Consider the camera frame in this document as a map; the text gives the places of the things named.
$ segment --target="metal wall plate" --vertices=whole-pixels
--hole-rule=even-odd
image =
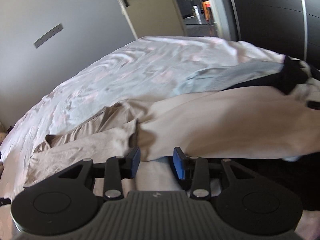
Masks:
[[[48,39],[50,39],[52,36],[57,34],[59,31],[63,29],[62,24],[55,26],[53,29],[48,31],[45,35],[43,35],[39,40],[37,40],[34,45],[36,48],[38,48],[40,45],[42,45],[44,42],[46,42]]]

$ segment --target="wrinkled fabric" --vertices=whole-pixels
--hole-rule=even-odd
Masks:
[[[305,84],[309,79],[308,73],[301,69],[301,61],[292,60],[289,56],[285,56],[284,65],[280,72],[257,79],[238,83],[229,87],[252,87],[252,86],[272,86],[285,95],[289,95],[298,84]]]
[[[272,87],[180,95],[154,103],[140,119],[141,158],[180,147],[204,158],[284,158],[320,151],[320,111]]]
[[[175,89],[175,93],[181,95],[220,91],[241,82],[278,73],[282,67],[281,63],[252,60],[239,64],[236,68],[231,66],[204,68],[188,76]]]
[[[175,147],[204,158],[267,159],[320,151],[320,111],[272,87],[183,94],[153,104],[128,99],[40,144],[30,158],[26,186],[83,158],[99,163],[124,155],[136,119],[141,161],[172,156]]]
[[[170,98],[178,84],[200,69],[236,68],[250,60],[281,63],[284,55],[215,37],[144,37],[106,55],[60,84],[15,124],[0,146],[1,161],[9,167],[0,180],[0,196],[14,198],[23,190],[30,157],[47,134],[64,134],[126,98]],[[142,177],[136,183],[148,187]],[[15,233],[10,206],[1,207],[0,238],[9,240]]]
[[[304,210],[295,232],[304,240],[319,239],[320,211]]]

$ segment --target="open doorway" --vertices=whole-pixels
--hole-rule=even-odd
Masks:
[[[216,37],[217,30],[208,0],[176,0],[188,36]]]

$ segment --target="black circular pad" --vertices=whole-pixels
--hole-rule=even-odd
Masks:
[[[253,192],[246,195],[242,203],[253,213],[269,214],[278,209],[280,201],[277,197],[266,192]]]
[[[73,179],[53,179],[22,191],[11,205],[20,229],[54,236],[87,224],[98,212],[97,197]]]
[[[33,206],[39,212],[45,214],[54,214],[64,211],[71,204],[68,195],[60,192],[44,193],[36,197]]]
[[[237,179],[216,198],[215,209],[233,228],[259,236],[292,230],[302,215],[297,195],[266,179]]]

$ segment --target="beige blanket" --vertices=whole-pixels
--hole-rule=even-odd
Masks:
[[[211,158],[306,155],[320,151],[320,111],[263,86],[183,94],[155,103],[127,99],[65,135],[47,136],[29,161],[26,184],[83,158],[104,162],[124,155],[136,143],[142,161],[171,156],[177,146],[188,155]]]

